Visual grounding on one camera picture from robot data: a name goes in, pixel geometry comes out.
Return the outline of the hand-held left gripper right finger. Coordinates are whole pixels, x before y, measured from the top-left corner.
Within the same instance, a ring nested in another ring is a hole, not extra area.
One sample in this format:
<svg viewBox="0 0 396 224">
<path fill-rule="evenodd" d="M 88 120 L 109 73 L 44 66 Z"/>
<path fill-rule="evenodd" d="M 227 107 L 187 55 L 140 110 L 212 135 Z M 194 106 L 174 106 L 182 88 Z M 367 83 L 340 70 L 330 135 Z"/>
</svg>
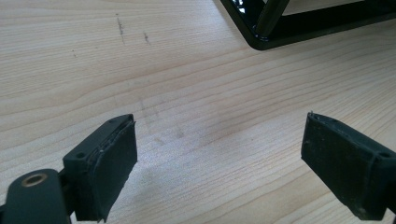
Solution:
<svg viewBox="0 0 396 224">
<path fill-rule="evenodd" d="M 396 152 L 345 123 L 310 112 L 302 160 L 361 220 L 396 219 Z"/>
</svg>

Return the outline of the black metal rack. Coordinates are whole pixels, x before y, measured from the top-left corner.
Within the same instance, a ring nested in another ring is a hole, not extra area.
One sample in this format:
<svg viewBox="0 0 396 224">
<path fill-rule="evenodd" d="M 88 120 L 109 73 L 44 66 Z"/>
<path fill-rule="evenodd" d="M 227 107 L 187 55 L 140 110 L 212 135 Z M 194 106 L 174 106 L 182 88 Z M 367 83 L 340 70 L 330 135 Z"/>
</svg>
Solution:
<svg viewBox="0 0 396 224">
<path fill-rule="evenodd" d="M 396 0 L 357 0 L 286 15 L 290 0 L 220 0 L 247 43 L 256 50 L 396 19 Z"/>
</svg>

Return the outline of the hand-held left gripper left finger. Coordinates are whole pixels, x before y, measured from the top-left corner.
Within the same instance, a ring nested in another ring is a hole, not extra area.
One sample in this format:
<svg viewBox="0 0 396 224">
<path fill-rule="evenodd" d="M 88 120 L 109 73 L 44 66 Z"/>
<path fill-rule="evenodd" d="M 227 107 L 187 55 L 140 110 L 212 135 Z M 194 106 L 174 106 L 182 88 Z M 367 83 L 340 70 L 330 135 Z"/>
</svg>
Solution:
<svg viewBox="0 0 396 224">
<path fill-rule="evenodd" d="M 79 221 L 105 221 L 137 162 L 134 116 L 106 121 L 63 157 Z"/>
</svg>

